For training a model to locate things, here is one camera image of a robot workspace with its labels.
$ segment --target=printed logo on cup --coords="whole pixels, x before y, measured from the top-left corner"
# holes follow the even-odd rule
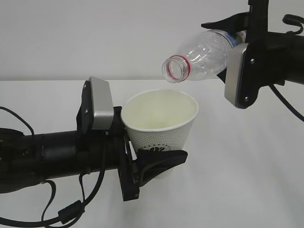
[[[149,150],[151,152],[161,152],[161,151],[170,151],[171,147],[165,144],[157,144],[157,145],[148,145],[141,147],[142,150]]]

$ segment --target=bottle label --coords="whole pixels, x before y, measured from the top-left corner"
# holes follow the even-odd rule
[[[244,31],[235,34],[230,34],[222,30],[212,30],[212,32],[216,32],[218,34],[221,34],[223,37],[225,37],[232,48],[234,48],[235,46],[241,43],[244,43],[246,38],[246,32]]]

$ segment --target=robotic arm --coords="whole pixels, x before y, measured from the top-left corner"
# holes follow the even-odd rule
[[[235,107],[244,109],[256,101],[261,87],[270,86],[281,101],[304,120],[273,86],[284,85],[286,80],[304,84],[304,37],[298,36],[303,31],[304,19],[286,15],[283,21],[299,26],[299,31],[268,32],[268,0],[249,0],[249,5],[249,12],[202,24],[204,28],[229,33],[247,31],[245,43],[231,50],[227,69],[218,75],[225,83],[225,97]],[[137,199],[139,188],[155,176],[187,159],[185,151],[144,150],[139,150],[137,158],[133,158],[120,117],[121,107],[113,107],[109,84],[97,78],[92,77],[84,84],[76,131],[35,135],[17,114],[4,107],[0,109],[13,114],[32,131],[32,135],[24,136],[12,129],[0,129],[0,193],[47,182],[53,190],[50,204],[55,184],[49,179],[79,174],[82,186],[83,175],[99,171],[92,193],[59,211],[58,217],[43,220],[42,216],[40,222],[0,218],[2,225],[49,228],[62,222],[66,224],[62,227],[70,227],[98,192],[105,170],[118,170],[123,200],[127,201]]]
[[[278,95],[273,84],[304,84],[304,37],[297,36],[303,32],[304,19],[287,14],[283,22],[300,27],[299,31],[268,32],[268,3],[249,0],[249,12],[201,25],[228,33],[247,31],[245,43],[230,51],[227,69],[218,75],[225,83],[225,97],[237,108],[251,106],[263,86],[270,86]]]

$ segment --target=white background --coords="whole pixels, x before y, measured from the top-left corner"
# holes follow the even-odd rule
[[[1,82],[0,104],[16,111],[35,129],[50,133],[76,129],[83,81]],[[91,228],[300,228],[304,223],[304,124],[264,88],[246,110],[223,96],[220,80],[173,85],[164,80],[110,81],[114,105],[138,92],[175,88],[195,97],[200,111],[184,149],[187,162],[163,180],[141,188],[139,200],[123,202],[116,171],[75,227]],[[304,113],[303,86],[280,88]],[[28,130],[0,113],[0,126]],[[85,177],[89,194],[97,174]],[[56,179],[57,196],[47,213],[81,198],[77,177]],[[39,220],[50,197],[40,185],[0,195],[0,215]]]
[[[163,61],[201,23],[247,0],[0,0],[0,80],[161,79]],[[302,0],[270,0],[270,31]]]
[[[270,1],[269,28],[285,32],[285,13],[303,15],[301,0]],[[36,133],[76,128],[83,79],[161,78],[161,64],[200,23],[247,11],[243,0],[0,0],[0,105],[26,119]],[[154,88],[175,88],[200,105],[185,150],[187,162],[123,202],[118,174],[102,188],[75,227],[301,228],[304,224],[304,125],[268,88],[247,110],[235,109],[219,80],[111,80],[113,101]],[[303,87],[280,88],[304,113]],[[0,127],[28,130],[0,112]],[[85,177],[89,194],[97,174]],[[47,217],[80,199],[77,177],[56,179]],[[38,221],[48,185],[0,195],[0,216]]]

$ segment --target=red ring on bottle neck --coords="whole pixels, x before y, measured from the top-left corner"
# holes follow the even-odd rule
[[[188,74],[187,74],[187,76],[185,77],[185,79],[181,80],[181,82],[183,82],[183,81],[185,81],[185,80],[189,77],[189,75],[190,75],[190,72],[191,72],[191,65],[190,65],[190,62],[189,62],[188,59],[187,59],[186,57],[184,57],[184,56],[174,55],[174,56],[171,56],[170,58],[172,58],[172,57],[180,57],[180,58],[182,58],[183,60],[185,60],[185,62],[186,62],[186,64],[187,64],[187,67],[188,67],[189,70],[188,70]],[[178,78],[176,78],[176,77],[172,74],[171,68],[170,68],[170,64],[171,64],[171,62],[169,62],[169,64],[167,65],[167,71],[168,71],[168,73],[169,73],[169,75],[170,75],[171,78],[173,78],[174,80],[178,80]]]

